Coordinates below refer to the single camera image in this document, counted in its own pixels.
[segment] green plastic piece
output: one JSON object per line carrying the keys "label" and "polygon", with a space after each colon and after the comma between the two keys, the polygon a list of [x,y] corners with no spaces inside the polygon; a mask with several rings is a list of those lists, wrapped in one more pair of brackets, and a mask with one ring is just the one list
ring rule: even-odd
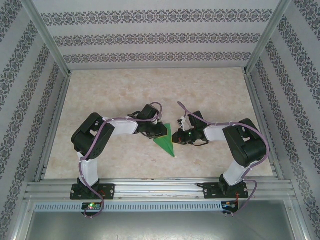
{"label": "green plastic piece", "polygon": [[174,144],[172,142],[171,126],[169,123],[164,124],[164,126],[166,127],[168,134],[166,136],[161,136],[156,139],[153,139],[153,141],[157,145],[159,145],[163,150],[165,150],[168,154],[174,157],[175,152],[174,152]]}

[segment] patterned wallpaper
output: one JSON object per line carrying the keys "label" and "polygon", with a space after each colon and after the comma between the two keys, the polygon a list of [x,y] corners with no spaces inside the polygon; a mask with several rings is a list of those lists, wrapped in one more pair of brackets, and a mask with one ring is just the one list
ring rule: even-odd
{"label": "patterned wallpaper", "polygon": [[19,0],[0,0],[0,239],[34,180],[64,83]]}
{"label": "patterned wallpaper", "polygon": [[244,67],[278,2],[34,1],[71,70]]}
{"label": "patterned wallpaper", "polygon": [[292,1],[251,73],[311,239],[320,239],[319,16],[317,1]]}

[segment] marble floor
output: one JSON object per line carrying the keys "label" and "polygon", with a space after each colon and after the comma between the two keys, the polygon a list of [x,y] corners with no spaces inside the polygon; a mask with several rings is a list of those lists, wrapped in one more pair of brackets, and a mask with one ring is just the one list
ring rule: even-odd
{"label": "marble floor", "polygon": [[[46,170],[46,179],[75,179],[78,158],[71,136],[93,112],[123,117],[151,102],[163,105],[175,133],[184,111],[200,110],[211,122],[249,118],[258,126],[241,68],[164,68],[74,71]],[[233,161],[227,142],[174,145],[170,156],[142,134],[112,137],[99,157],[100,178],[219,177]],[[273,176],[269,161],[249,176]]]}

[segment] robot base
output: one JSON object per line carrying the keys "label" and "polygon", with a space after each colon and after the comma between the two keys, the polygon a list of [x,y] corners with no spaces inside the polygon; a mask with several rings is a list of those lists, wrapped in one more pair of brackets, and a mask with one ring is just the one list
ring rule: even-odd
{"label": "robot base", "polygon": [[[114,184],[100,184],[98,180],[91,188],[99,193],[104,200],[113,200],[115,196]],[[73,184],[70,193],[71,200],[99,200],[100,198],[95,195],[89,188],[87,188],[78,178],[77,184]]]}
{"label": "robot base", "polygon": [[247,199],[249,197],[245,182],[229,187],[226,193],[222,192],[219,182],[198,183],[197,186],[203,189],[205,199],[235,199],[237,194],[239,199]]}

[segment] aluminum frame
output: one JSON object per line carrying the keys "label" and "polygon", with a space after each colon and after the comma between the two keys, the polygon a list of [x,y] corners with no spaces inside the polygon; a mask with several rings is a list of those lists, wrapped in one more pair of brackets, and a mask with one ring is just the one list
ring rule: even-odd
{"label": "aluminum frame", "polygon": [[247,73],[251,73],[251,71],[254,69],[257,61],[259,60],[262,52],[265,49],[265,46],[270,40],[275,29],[277,28],[277,25],[279,24],[281,18],[283,17],[290,3],[291,3],[291,0],[279,1],[276,9],[274,10],[274,13],[271,16],[270,21],[268,22],[262,36],[260,37],[256,47],[254,48],[247,65],[245,66]]}
{"label": "aluminum frame", "polygon": [[[248,177],[258,182],[252,201],[282,200],[289,218],[294,236],[298,240],[310,239],[302,217],[291,180],[279,180],[277,177]],[[102,179],[101,183],[116,185],[112,202],[136,204],[143,202],[196,202],[209,203],[228,199],[204,199],[203,189],[197,183],[218,182],[218,178],[170,178],[170,179]],[[13,231],[12,240],[24,240],[27,237],[37,203],[82,203],[91,201],[70,200],[70,189],[75,184],[70,180],[42,180],[30,182],[26,187],[21,210]],[[248,182],[251,194],[254,183]]]}
{"label": "aluminum frame", "polygon": [[28,15],[30,16],[32,22],[36,26],[38,32],[40,33],[43,41],[47,45],[50,53],[53,55],[54,60],[57,62],[59,68],[63,72],[63,75],[66,77],[70,73],[70,69],[61,54],[53,36],[50,34],[47,25],[45,24],[44,20],[42,19],[38,9],[33,0],[21,0],[21,3],[25,10],[27,11]]}
{"label": "aluminum frame", "polygon": [[[254,112],[257,117],[259,128],[261,132],[267,137],[271,143],[271,138],[267,128],[267,124],[262,115],[261,106],[257,93],[253,88],[252,79],[243,70],[244,79],[250,95]],[[55,123],[50,132],[49,141],[45,148],[45,154],[41,160],[39,172],[36,176],[37,182],[30,182],[27,184],[26,191],[23,197],[21,209],[18,214],[17,222],[10,239],[24,240],[27,238],[28,230],[32,222],[32,217],[35,212],[37,203],[83,203],[91,202],[90,200],[70,200],[70,191],[72,184],[77,183],[75,179],[44,179],[50,153],[53,147],[56,131],[58,128],[59,119],[62,113],[64,101],[68,91],[70,77],[68,78],[63,93],[61,95],[60,103],[58,105],[55,116]],[[294,233],[298,240],[309,240],[310,235],[303,218],[297,196],[292,185],[291,180],[286,180],[283,177],[278,159],[276,157],[274,147],[270,146],[269,161],[273,176],[267,177],[247,177],[246,179],[253,179],[258,182],[257,191],[255,192],[252,201],[265,200],[281,200],[285,205],[287,216]],[[116,185],[114,192],[114,200],[112,202],[118,203],[163,203],[163,202],[221,202],[232,201],[234,199],[204,199],[203,189],[197,186],[197,183],[218,182],[218,177],[207,178],[115,178],[115,179],[101,179],[102,184],[112,183]],[[251,194],[254,188],[254,183],[248,182],[248,193]]]}

